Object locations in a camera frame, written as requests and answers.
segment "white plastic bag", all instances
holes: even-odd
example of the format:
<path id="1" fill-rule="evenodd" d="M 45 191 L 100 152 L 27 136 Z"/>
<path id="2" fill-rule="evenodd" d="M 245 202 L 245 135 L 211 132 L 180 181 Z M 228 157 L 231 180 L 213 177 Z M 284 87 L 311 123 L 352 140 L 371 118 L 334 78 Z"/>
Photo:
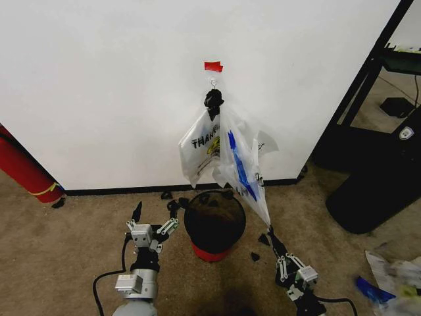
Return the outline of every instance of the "white plastic bag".
<path id="1" fill-rule="evenodd" d="M 374 305 L 377 316 L 417 316 L 421 314 L 421 299 L 416 289 L 421 287 L 421 257 L 412 261 L 398 260 L 390 264 L 382 256 L 365 251 L 379 288 L 396 296 L 383 304 Z"/>
<path id="2" fill-rule="evenodd" d="M 257 215 L 270 226 L 270 217 L 259 169 L 259 135 L 269 143 L 265 152 L 277 150 L 276 142 L 265 133 L 254 132 L 227 105 L 220 108 L 220 160 L 213 177 L 221 187 L 228 182 Z"/>
<path id="3" fill-rule="evenodd" d="M 204 111 L 178 144 L 184 176 L 196 187 L 203 171 L 215 166 L 220 157 L 220 115 L 211 121 Z"/>

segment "red fire extinguisher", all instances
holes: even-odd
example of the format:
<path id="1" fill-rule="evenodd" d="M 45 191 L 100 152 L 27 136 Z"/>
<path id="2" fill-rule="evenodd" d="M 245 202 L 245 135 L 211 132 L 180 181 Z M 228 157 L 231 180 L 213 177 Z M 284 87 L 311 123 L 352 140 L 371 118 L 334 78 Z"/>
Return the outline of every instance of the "red fire extinguisher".
<path id="1" fill-rule="evenodd" d="M 58 183 L 22 152 L 17 141 L 1 125 L 0 168 L 41 202 L 55 201 L 64 193 Z"/>

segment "red cylinder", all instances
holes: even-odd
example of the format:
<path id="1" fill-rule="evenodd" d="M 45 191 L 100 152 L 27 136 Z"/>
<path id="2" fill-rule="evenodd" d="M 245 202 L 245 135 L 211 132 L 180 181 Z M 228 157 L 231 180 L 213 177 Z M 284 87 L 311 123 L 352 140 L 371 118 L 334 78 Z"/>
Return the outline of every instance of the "red cylinder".
<path id="1" fill-rule="evenodd" d="M 59 184 L 50 179 L 27 155 L 13 144 L 13 136 L 0 126 L 0 168 L 43 203 L 63 195 Z"/>
<path id="2" fill-rule="evenodd" d="M 231 252 L 231 248 L 230 248 L 221 253 L 209 253 L 209 252 L 206 252 L 205 250 L 198 248 L 193 242 L 191 242 L 191 245 L 193 246 L 193 251 L 195 252 L 196 256 L 208 262 L 221 261 Z"/>

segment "trash can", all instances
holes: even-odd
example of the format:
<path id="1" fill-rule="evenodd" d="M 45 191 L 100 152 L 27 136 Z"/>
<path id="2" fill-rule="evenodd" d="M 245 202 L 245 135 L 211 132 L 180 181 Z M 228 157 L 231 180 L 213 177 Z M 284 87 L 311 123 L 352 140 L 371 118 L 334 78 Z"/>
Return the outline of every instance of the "trash can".
<path id="1" fill-rule="evenodd" d="M 244 208 L 231 190 L 206 191 L 190 201 L 184 226 L 199 258 L 220 261 L 244 232 Z"/>

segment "blue object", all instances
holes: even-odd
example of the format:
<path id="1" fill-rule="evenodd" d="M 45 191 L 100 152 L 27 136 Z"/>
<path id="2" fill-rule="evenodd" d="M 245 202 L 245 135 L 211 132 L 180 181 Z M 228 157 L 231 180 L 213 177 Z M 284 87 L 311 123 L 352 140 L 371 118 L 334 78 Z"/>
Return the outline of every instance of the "blue object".
<path id="1" fill-rule="evenodd" d="M 255 199 L 255 201 L 257 201 L 256 194 L 254 193 L 253 189 L 251 188 L 251 185 L 250 185 L 249 181 L 247 180 L 247 175 L 245 174 L 243 161 L 241 161 L 241 159 L 238 155 L 237 145 L 235 143 L 235 138 L 234 138 L 234 135 L 232 134 L 231 130 L 228 132 L 228 139 L 230 140 L 230 147 L 231 147 L 232 153 L 234 155 L 235 165 L 237 166 L 239 181 L 242 185 L 245 186 L 245 188 L 251 194 L 253 199 Z"/>
<path id="2" fill-rule="evenodd" d="M 371 285 L 361 276 L 355 280 L 355 285 L 357 285 L 357 288 L 364 294 L 364 296 L 370 298 L 374 303 L 383 304 L 392 298 L 396 298 L 395 295 L 383 291 L 377 286 Z"/>

